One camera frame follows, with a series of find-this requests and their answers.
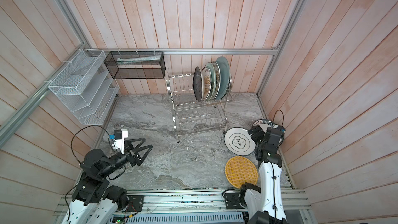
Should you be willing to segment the dark blue oval plate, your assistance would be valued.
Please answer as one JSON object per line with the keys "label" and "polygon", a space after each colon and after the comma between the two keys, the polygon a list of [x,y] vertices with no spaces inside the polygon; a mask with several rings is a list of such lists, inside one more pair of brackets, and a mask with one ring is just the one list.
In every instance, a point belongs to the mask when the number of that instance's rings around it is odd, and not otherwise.
{"label": "dark blue oval plate", "polygon": [[201,69],[197,66],[193,75],[193,92],[198,102],[202,101],[203,84]]}

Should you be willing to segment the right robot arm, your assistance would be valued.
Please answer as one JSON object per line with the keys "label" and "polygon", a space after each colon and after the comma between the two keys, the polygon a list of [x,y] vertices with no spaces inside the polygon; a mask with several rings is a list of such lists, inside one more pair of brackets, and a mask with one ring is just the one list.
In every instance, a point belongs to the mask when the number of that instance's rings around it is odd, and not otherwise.
{"label": "right robot arm", "polygon": [[277,153],[284,141],[285,128],[280,125],[265,130],[257,125],[248,131],[255,142],[255,157],[261,185],[244,183],[239,200],[248,211],[249,224],[286,224],[282,203],[282,158]]}

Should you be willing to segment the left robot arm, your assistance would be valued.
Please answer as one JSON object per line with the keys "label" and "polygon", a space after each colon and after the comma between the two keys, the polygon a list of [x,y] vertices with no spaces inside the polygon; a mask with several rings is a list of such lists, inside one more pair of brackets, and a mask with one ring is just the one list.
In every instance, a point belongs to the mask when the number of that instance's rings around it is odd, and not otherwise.
{"label": "left robot arm", "polygon": [[64,224],[106,224],[114,214],[123,214],[122,220],[137,215],[143,209],[144,196],[128,197],[127,190],[110,185],[109,176],[129,163],[143,164],[152,145],[144,145],[145,138],[126,140],[124,151],[108,157],[101,149],[89,151],[80,164],[83,173],[73,188],[72,200],[67,203]]}

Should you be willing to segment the mint plate with flower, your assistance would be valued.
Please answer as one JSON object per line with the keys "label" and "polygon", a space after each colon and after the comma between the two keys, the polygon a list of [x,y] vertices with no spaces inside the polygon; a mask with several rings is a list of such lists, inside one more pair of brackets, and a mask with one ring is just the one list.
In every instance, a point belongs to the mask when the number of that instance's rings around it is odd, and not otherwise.
{"label": "mint plate with flower", "polygon": [[208,62],[206,64],[206,67],[209,68],[210,74],[211,74],[211,88],[210,88],[210,93],[209,96],[207,97],[207,100],[211,100],[212,99],[212,95],[215,91],[215,87],[216,87],[216,74],[215,74],[215,69],[213,67],[213,64],[211,62]]}

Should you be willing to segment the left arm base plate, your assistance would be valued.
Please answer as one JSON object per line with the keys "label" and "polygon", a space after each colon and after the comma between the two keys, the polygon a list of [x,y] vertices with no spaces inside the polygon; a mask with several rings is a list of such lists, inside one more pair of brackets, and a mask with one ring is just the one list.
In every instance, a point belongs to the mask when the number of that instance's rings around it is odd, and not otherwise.
{"label": "left arm base plate", "polygon": [[127,212],[141,212],[144,204],[144,195],[128,195],[127,196]]}

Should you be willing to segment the grey-green plate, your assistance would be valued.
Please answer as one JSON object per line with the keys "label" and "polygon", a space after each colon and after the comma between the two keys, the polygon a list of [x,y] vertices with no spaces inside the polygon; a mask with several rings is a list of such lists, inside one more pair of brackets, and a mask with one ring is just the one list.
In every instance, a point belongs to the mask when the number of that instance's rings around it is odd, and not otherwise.
{"label": "grey-green plate", "polygon": [[230,84],[230,67],[228,60],[225,57],[219,57],[216,60],[220,70],[220,88],[216,96],[217,100],[222,99],[228,91]]}

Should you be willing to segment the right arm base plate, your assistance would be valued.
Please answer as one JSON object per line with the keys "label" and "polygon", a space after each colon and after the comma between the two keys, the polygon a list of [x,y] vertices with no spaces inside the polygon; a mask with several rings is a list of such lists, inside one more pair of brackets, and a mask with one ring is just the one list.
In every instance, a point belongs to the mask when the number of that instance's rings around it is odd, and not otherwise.
{"label": "right arm base plate", "polygon": [[222,193],[226,209],[245,209],[240,199],[240,193],[236,191],[226,191]]}

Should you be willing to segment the orange sunburst plate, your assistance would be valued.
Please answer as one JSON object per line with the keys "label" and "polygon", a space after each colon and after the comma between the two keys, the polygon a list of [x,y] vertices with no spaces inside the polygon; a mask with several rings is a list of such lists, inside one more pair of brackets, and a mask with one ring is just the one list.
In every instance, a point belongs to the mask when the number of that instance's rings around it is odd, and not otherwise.
{"label": "orange sunburst plate", "polygon": [[212,77],[211,72],[208,67],[204,67],[202,69],[202,83],[203,83],[203,91],[202,91],[202,101],[206,101],[210,95]]}
{"label": "orange sunburst plate", "polygon": [[218,65],[218,63],[216,61],[212,62],[212,65],[213,65],[213,68],[215,70],[216,85],[215,85],[215,90],[214,90],[214,93],[213,93],[211,99],[215,100],[217,95],[218,95],[218,93],[219,93],[219,90],[220,90],[220,68],[219,68],[219,65]]}

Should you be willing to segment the white plate black outline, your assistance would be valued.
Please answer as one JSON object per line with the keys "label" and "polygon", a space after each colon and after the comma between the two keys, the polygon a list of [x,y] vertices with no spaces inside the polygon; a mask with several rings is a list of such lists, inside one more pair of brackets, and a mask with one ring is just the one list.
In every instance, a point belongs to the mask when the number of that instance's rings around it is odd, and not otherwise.
{"label": "white plate black outline", "polygon": [[255,151],[255,142],[248,130],[240,127],[230,128],[224,135],[227,149],[238,156],[248,156]]}

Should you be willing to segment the yellow woven plate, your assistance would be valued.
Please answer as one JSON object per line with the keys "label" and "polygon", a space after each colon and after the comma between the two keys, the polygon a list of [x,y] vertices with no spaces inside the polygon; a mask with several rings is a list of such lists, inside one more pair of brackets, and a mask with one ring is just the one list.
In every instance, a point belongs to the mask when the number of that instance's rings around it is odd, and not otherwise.
{"label": "yellow woven plate", "polygon": [[253,185],[258,183],[258,169],[253,162],[242,156],[229,159],[224,172],[229,183],[235,188],[240,188],[244,183]]}

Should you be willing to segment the white plate dark lettered rim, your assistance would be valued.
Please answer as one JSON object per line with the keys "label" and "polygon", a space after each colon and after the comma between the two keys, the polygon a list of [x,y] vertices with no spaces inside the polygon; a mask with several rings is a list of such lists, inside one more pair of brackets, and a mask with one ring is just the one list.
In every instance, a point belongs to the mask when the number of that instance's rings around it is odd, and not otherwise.
{"label": "white plate dark lettered rim", "polygon": [[261,129],[266,133],[268,128],[277,128],[278,125],[275,124],[274,122],[270,121],[270,120],[266,120],[266,119],[260,119],[254,122],[254,124],[252,125],[252,127],[250,129],[253,129],[257,126],[260,126]]}

